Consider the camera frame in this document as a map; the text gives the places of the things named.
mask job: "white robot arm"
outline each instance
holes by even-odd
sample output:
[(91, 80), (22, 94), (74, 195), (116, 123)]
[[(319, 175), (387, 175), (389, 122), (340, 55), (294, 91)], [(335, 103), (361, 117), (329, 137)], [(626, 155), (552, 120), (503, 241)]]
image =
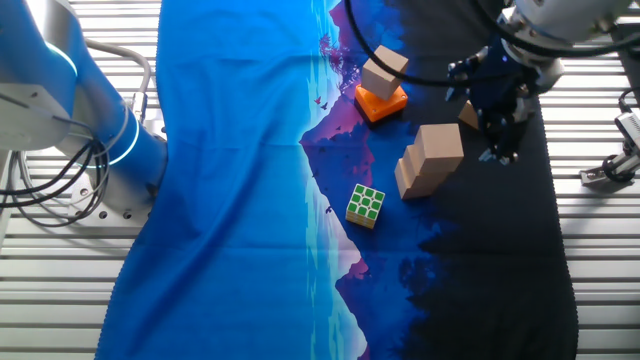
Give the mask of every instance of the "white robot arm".
[[(477, 0), (472, 1), (476, 9), (483, 10)], [(480, 131), (489, 145), (481, 160), (498, 159), (504, 164), (517, 160), (520, 141), (534, 116), (535, 95), (550, 90), (564, 73), (560, 57), (577, 57), (581, 51), (576, 50), (577, 43), (610, 33), (631, 3), (632, 0), (505, 1), (511, 7), (500, 15), (502, 29), (497, 30), (509, 36), (501, 34), (479, 53), (449, 66), (450, 79), (470, 81), (466, 89), (451, 88), (447, 100), (466, 94), (473, 104)], [(514, 44), (518, 41), (525, 44)], [(501, 78), (477, 81), (483, 77)], [(640, 140), (634, 135), (640, 130), (636, 129), (639, 123), (631, 112), (616, 119), (625, 136), (624, 154), (605, 160), (602, 168), (592, 169), (588, 179), (624, 182), (633, 177), (640, 167)]]

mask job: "wooden cube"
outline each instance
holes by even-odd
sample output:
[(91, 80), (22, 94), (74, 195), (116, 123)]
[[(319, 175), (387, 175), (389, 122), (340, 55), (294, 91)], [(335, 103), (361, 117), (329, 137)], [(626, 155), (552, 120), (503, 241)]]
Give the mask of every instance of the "wooden cube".
[(419, 174), (454, 172), (464, 158), (458, 124), (422, 125), (415, 145)]
[(409, 187), (414, 188), (427, 188), (431, 189), (442, 184), (450, 173), (448, 172), (429, 172), (420, 173), (422, 163), (420, 163), (420, 156), (418, 154), (418, 148), (415, 145), (407, 146), (404, 151), (404, 166), (406, 168), (406, 180), (409, 183)]
[(347, 220), (373, 229), (378, 220), (385, 194), (382, 191), (356, 184), (349, 205), (347, 205)]
[(396, 182), (398, 183), (398, 191), (400, 191), (400, 198), (402, 200), (415, 199), (420, 197), (430, 196), (437, 188), (439, 184), (432, 187), (415, 186), (411, 187), (411, 183), (408, 180), (409, 174), (407, 174), (407, 167), (404, 159), (398, 160), (395, 170)]
[[(409, 59), (397, 54), (384, 46), (379, 46), (375, 54), (392, 69), (405, 73)], [(389, 100), (402, 80), (382, 70), (373, 60), (369, 59), (362, 68), (362, 87), (383, 100)]]
[(464, 107), (462, 108), (460, 115), (458, 115), (458, 119), (462, 120), (462, 122), (464, 122), (465, 124), (471, 126), (476, 130), (479, 129), (478, 114), (476, 113), (476, 110), (473, 108), (473, 105), (471, 105), (470, 101), (467, 101), (467, 103), (464, 104)]

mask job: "wooden block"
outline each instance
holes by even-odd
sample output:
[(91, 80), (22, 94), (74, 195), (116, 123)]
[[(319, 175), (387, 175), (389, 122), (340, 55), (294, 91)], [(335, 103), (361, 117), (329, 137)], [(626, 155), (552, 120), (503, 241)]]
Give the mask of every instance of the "wooden block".
[(415, 145), (420, 174), (454, 172), (464, 158), (458, 124), (422, 125)]
[(400, 191), (400, 198), (402, 200), (427, 197), (438, 188), (437, 185), (432, 188), (411, 187), (409, 181), (407, 181), (408, 174), (404, 159), (398, 160), (395, 175), (396, 182), (398, 183), (398, 191)]
[(407, 177), (405, 178), (409, 183), (409, 187), (431, 189), (442, 184), (450, 173), (448, 172), (430, 172), (420, 173), (422, 163), (420, 162), (419, 150), (416, 145), (409, 145), (404, 151), (404, 166), (406, 168)]
[(460, 115), (458, 115), (458, 119), (478, 130), (478, 114), (476, 114), (476, 110), (473, 108), (470, 101), (467, 101), (467, 103), (464, 104)]
[[(375, 54), (392, 69), (405, 73), (409, 59), (397, 54), (384, 46), (379, 46)], [(369, 59), (362, 67), (362, 87), (372, 92), (382, 100), (389, 100), (402, 80), (382, 70), (373, 60)]]

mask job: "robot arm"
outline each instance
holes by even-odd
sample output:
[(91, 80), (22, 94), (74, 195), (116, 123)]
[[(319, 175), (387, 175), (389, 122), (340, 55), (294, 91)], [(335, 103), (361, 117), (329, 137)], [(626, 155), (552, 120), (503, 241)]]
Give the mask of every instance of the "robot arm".
[[(142, 109), (129, 109), (95, 64), (68, 1), (0, 0), (0, 9), (0, 149), (55, 146), (72, 158), (86, 143), (82, 136), (97, 138), (110, 160), (105, 203), (118, 210), (150, 206), (166, 143), (136, 121)], [(97, 184), (93, 168), (87, 173)]]
[[(576, 43), (610, 32), (632, 0), (506, 0), (513, 5), (498, 22), (515, 37), (547, 49), (571, 50)], [(453, 80), (471, 80), (451, 88), (447, 100), (466, 94), (478, 114), (489, 149), (481, 160), (517, 160), (535, 96), (550, 90), (564, 73), (559, 58), (541, 56), (495, 37), (489, 46), (449, 65)], [(499, 76), (497, 80), (474, 79)]]

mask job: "black cable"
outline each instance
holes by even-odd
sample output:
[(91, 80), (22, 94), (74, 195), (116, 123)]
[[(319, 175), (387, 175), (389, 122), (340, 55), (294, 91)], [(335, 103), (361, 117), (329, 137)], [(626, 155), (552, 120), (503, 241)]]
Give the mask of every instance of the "black cable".
[(632, 87), (630, 89), (625, 90), (622, 95), (620, 95), (620, 97), (618, 98), (618, 106), (620, 107), (620, 111), (621, 112), (625, 112), (625, 113), (630, 113), (631, 111), (631, 106), (629, 106), (626, 102), (626, 97), (627, 95), (631, 94), (634, 91), (638, 91), (640, 90), (640, 86), (635, 86)]
[(508, 30), (500, 26), (496, 21), (491, 17), (491, 15), (482, 7), (479, 0), (471, 0), (471, 6), (473, 6), (474, 10), (478, 15), (480, 15), (480, 19), (482, 22), (491, 30), (508, 43), (517, 46), (523, 50), (529, 51), (536, 55), (547, 56), (547, 57), (564, 57), (564, 58), (582, 58), (582, 57), (592, 57), (599, 56), (608, 53), (612, 53), (618, 50), (628, 49), (630, 47), (640, 45), (640, 36), (630, 37), (625, 40), (621, 40), (613, 45), (602, 46), (595, 49), (550, 49), (545, 48), (528, 41), (522, 40), (517, 36), (510, 33)]
[(344, 0), (344, 7), (347, 13), (347, 20), (349, 21), (349, 25), (351, 26), (351, 30), (353, 31), (353, 34), (356, 37), (356, 40), (360, 44), (360, 47), (362, 47), (362, 50), (365, 52), (365, 54), (367, 54), (367, 56), (371, 59), (371, 61), (373, 61), (376, 65), (378, 65), (382, 70), (386, 71), (387, 73), (397, 77), (398, 79), (406, 83), (423, 85), (423, 86), (446, 87), (446, 88), (469, 87), (474, 83), (504, 79), (505, 77), (510, 76), (510, 75), (497, 75), (497, 76), (487, 76), (484, 78), (476, 78), (472, 80), (455, 81), (455, 80), (429, 80), (429, 79), (423, 79), (423, 78), (412, 76), (412, 75), (403, 74), (393, 69), (389, 65), (387, 65), (369, 47), (369, 45), (367, 44), (367, 40), (364, 38), (364, 35), (362, 35), (360, 28), (356, 24), (355, 16), (353, 15), (353, 7), (351, 5), (351, 0)]
[[(106, 194), (106, 186), (107, 183), (109, 181), (108, 179), (108, 172), (107, 172), (107, 168), (109, 166), (108, 163), (108, 156), (106, 153), (104, 153), (104, 145), (100, 142), (97, 143), (98, 146), (94, 149), (95, 152), (98, 153), (102, 153), (101, 156), (96, 158), (96, 178), (98, 179), (97, 184), (102, 183), (102, 187), (95, 192), (92, 197), (91, 200), (89, 201), (89, 203), (87, 204), (87, 206), (85, 207), (84, 210), (80, 211), (76, 216), (70, 217), (68, 218), (66, 221), (62, 222), (62, 223), (57, 223), (57, 224), (47, 224), (47, 223), (43, 223), (39, 220), (36, 220), (33, 216), (31, 216), (29, 213), (27, 213), (22, 207), (18, 207), (18, 211), (20, 211), (20, 213), (22, 214), (22, 216), (24, 216), (27, 220), (29, 220), (31, 223), (41, 226), (41, 227), (46, 227), (46, 228), (60, 228), (60, 227), (65, 227), (65, 226), (69, 226), (72, 225), (84, 218), (87, 218), (89, 215), (91, 215), (97, 208), (98, 206), (100, 206), (100, 204), (102, 203), (102, 200), (104, 199), (104, 196)], [(105, 178), (102, 179), (101, 178), (101, 172), (102, 172), (102, 168), (105, 168)]]
[[(89, 144), (94, 144), (95, 142), (96, 142), (96, 140), (92, 140)], [(69, 189), (71, 186), (73, 186), (73, 184), (75, 184), (76, 181), (78, 181), (80, 176), (82, 176), (82, 174), (84, 174), (84, 172), (89, 167), (89, 163), (91, 162), (91, 159), (93, 158), (93, 153), (94, 153), (94, 146), (92, 145), (92, 146), (89, 147), (89, 155), (87, 155), (87, 158), (84, 161), (84, 163), (82, 164), (82, 167), (80, 168), (80, 170), (78, 170), (78, 172), (66, 184), (64, 184), (60, 189), (52, 192), (51, 194), (45, 195), (45, 196), (43, 196), (41, 198), (38, 198), (38, 200), (31, 200), (31, 201), (25, 201), (25, 202), (12, 202), (12, 203), (8, 203), (8, 204), (2, 204), (0, 206), (2, 208), (4, 208), (4, 209), (7, 209), (7, 208), (18, 208), (18, 207), (36, 205), (36, 204), (39, 204), (41, 202), (44, 202), (44, 201), (47, 201), (47, 200), (51, 200), (51, 199), (57, 197), (58, 195), (62, 194), (67, 189)]]
[(80, 157), (87, 151), (89, 150), (89, 148), (92, 146), (92, 143), (87, 143), (82, 149), (80, 149), (80, 151), (78, 151), (75, 156), (69, 160), (69, 162), (67, 163), (67, 165), (65, 165), (64, 168), (62, 168), (62, 171), (56, 175), (56, 177), (54, 177), (51, 181), (47, 182), (46, 184), (34, 187), (34, 188), (29, 188), (29, 189), (24, 189), (24, 190), (15, 190), (15, 191), (10, 191), (10, 190), (0, 190), (0, 195), (28, 195), (28, 194), (32, 194), (32, 193), (36, 193), (42, 190), (46, 190), (48, 188), (50, 188), (51, 186), (57, 184), (60, 180), (62, 180), (62, 178), (67, 174), (67, 172), (69, 171), (69, 169), (71, 169), (71, 167), (78, 161), (78, 159), (80, 159)]

